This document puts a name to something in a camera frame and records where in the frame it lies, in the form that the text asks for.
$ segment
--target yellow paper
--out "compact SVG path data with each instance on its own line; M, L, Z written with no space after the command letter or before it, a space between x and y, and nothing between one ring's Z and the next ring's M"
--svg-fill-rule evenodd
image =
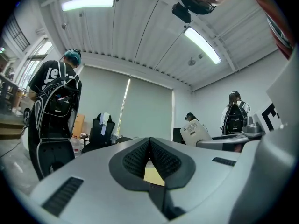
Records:
M144 180L161 186L165 185L163 179L160 177L159 173L155 168L145 169Z

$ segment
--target ceiling light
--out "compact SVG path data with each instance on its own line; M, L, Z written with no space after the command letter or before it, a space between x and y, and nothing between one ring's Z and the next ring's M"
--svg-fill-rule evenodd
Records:
M83 7L113 7L114 0L73 0L61 5L62 10L69 11Z
M221 62L221 59L215 52L215 50L211 47L211 45L193 28L189 27L185 32L185 36L188 37L191 41L193 41L196 45L199 46L215 63L218 64Z

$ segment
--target cyan hair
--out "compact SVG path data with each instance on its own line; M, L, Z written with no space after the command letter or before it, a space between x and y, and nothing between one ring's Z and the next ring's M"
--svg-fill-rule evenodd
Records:
M80 65L81 64L81 57L80 57L80 54L78 52L71 49L71 50L68 50L64 55L74 65Z

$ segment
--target person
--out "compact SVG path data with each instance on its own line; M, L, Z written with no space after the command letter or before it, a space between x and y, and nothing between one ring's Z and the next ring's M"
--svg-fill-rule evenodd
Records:
M75 77L77 74L74 71L81 63L81 53L76 49L68 50L63 57L65 63L65 76L69 78ZM47 83L50 83L57 78L59 74L58 61L46 61L38 72L34 75L32 80L29 82L29 95L28 97L35 101L37 95L46 87ZM81 96L82 83L78 83L79 97Z
M65 63L65 76L69 78L75 77L77 74L74 68L81 64L81 53L76 49L68 50L63 57L63 62ZM59 76L59 63L58 61L46 61L42 64L40 69L34 75L32 80L29 82L30 92L28 98L35 101L38 94L46 87L48 83L53 81ZM79 97L81 95L82 83L78 82ZM36 171L39 180L43 179L43 175L39 169L36 149L40 142L38 131L36 129L36 119L34 112L31 112L29 118L28 127L28 147L29 155L32 165Z
M202 11L198 14L208 14L213 11L216 5L224 0L192 0ZM295 46L295 38L289 28L286 19L273 0L256 0L260 7L266 12L271 33L280 51L289 59Z
M186 115L186 117L185 117L185 120L187 120L188 122L190 122L190 121L192 121L192 120L194 120L194 119L196 119L196 120L199 122L199 120L194 116L194 114L192 114L192 113L187 113L187 115Z
M228 109L233 105L233 104L237 104L239 105L240 107L242 107L245 112L247 113L247 115L249 116L250 114L250 106L243 102L241 100L241 95L238 91L232 91L229 96L229 104L224 108L223 112L222 112L222 115L221 115L221 123L220 123L220 129L223 130L223 126L224 126L224 120L225 120L225 115L228 111Z
M197 121L199 121L195 116L194 114L192 113L187 113L186 117L185 117L185 120L188 120L189 122L196 119Z
M8 79L10 79L11 81L14 79L14 69L13 69L13 67L11 67L10 70L9 70Z

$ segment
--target backpack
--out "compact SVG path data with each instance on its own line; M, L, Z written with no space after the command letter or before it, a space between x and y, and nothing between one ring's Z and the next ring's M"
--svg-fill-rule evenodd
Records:
M33 106L40 139L70 139L79 109L79 77L65 77L65 63L58 64L59 77L46 85Z
M58 62L59 77L38 94L31 111L40 142L37 161L43 177L75 159L70 142L79 109L79 77L65 77L65 63Z
M230 106L225 115L222 135L242 131L244 119L247 117L247 113L243 108L244 104L244 102L241 102L240 105L232 104Z

